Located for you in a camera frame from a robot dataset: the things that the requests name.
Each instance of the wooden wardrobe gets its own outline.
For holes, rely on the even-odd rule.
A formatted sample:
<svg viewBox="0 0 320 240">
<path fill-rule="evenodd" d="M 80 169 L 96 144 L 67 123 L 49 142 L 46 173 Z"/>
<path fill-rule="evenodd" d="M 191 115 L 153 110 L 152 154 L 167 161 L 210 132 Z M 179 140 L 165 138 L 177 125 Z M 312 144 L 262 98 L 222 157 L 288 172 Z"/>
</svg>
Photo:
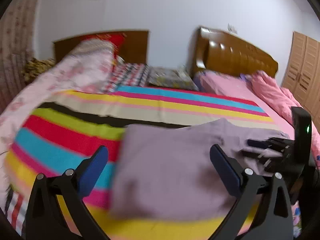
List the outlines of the wooden wardrobe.
<svg viewBox="0 0 320 240">
<path fill-rule="evenodd" d="M 312 116 L 320 131 L 320 42 L 293 33 L 289 64 L 282 86 L 288 88 L 295 99 Z"/>
</svg>

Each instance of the pink mattress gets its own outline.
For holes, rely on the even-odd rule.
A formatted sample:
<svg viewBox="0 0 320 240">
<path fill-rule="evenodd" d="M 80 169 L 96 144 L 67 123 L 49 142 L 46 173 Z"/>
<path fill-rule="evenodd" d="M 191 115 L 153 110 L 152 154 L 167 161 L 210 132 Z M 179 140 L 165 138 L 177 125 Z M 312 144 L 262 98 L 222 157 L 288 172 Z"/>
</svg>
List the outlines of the pink mattress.
<svg viewBox="0 0 320 240">
<path fill-rule="evenodd" d="M 279 130 L 288 134 L 291 139 L 294 139 L 293 127 L 285 119 L 280 117 L 270 106 L 258 98 L 250 88 L 250 84 L 245 80 L 210 71 L 200 73 L 198 78 L 204 91 L 207 93 L 254 101 L 273 119 L 278 125 Z"/>
</svg>

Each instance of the curtain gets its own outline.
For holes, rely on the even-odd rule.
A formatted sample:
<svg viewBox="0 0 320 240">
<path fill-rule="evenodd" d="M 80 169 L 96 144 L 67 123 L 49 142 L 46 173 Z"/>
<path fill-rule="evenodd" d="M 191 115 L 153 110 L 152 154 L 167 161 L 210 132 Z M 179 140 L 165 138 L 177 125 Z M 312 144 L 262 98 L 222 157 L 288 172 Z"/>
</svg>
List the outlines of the curtain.
<svg viewBox="0 0 320 240">
<path fill-rule="evenodd" d="M 12 0 L 0 19 L 0 113 L 25 87 L 22 70 L 33 57 L 37 0 Z"/>
</svg>

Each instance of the metal screw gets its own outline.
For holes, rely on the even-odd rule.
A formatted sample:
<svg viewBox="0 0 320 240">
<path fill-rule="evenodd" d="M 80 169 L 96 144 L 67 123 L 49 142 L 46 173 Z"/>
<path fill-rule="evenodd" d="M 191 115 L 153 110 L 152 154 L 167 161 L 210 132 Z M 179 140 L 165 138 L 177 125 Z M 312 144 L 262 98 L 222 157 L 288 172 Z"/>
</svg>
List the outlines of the metal screw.
<svg viewBox="0 0 320 240">
<path fill-rule="evenodd" d="M 275 176 L 276 176 L 277 179 L 282 179 L 282 175 L 279 172 L 276 172 Z"/>
<path fill-rule="evenodd" d="M 68 170 L 66 170 L 66 172 L 65 172 L 65 174 L 66 174 L 67 176 L 71 176 L 73 173 L 74 173 L 74 170 L 73 170 L 73 169 L 68 169 Z"/>
<path fill-rule="evenodd" d="M 38 179 L 38 180 L 43 179 L 43 177 L 44 177 L 44 175 L 43 175 L 42 173 L 40 173 L 40 174 L 37 175 L 37 179 Z"/>
<path fill-rule="evenodd" d="M 253 170 L 251 170 L 250 168 L 246 168 L 244 170 L 244 173 L 247 174 L 247 175 L 252 175 L 253 174 Z"/>
</svg>

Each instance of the striped bed sheet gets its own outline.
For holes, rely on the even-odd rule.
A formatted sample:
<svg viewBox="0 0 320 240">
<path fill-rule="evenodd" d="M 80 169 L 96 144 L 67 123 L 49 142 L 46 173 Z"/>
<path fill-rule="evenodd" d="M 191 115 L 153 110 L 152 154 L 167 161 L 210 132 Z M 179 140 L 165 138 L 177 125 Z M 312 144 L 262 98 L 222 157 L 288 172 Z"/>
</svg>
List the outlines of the striped bed sheet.
<svg viewBox="0 0 320 240">
<path fill-rule="evenodd" d="M 205 239 L 223 218 L 196 222 L 114 220 L 108 214 L 111 181 L 126 125 L 139 123 L 181 128 L 219 118 L 242 127 L 278 130 L 259 106 L 244 99 L 129 86 L 121 86 L 111 95 L 61 91 L 31 113 L 17 133 L 5 167 L 13 188 L 19 192 L 19 203 L 22 196 L 23 201 L 28 202 L 38 173 L 59 176 L 66 169 L 76 168 L 100 145 L 105 145 L 109 150 L 108 164 L 91 194 L 83 200 L 108 235 L 142 240 Z M 58 199 L 70 229 L 78 232 L 61 197 Z M 11 212 L 11 216 L 17 221 L 16 211 L 14 216 Z M 23 221 L 19 222 L 19 233 L 23 232 L 22 224 Z"/>
</svg>

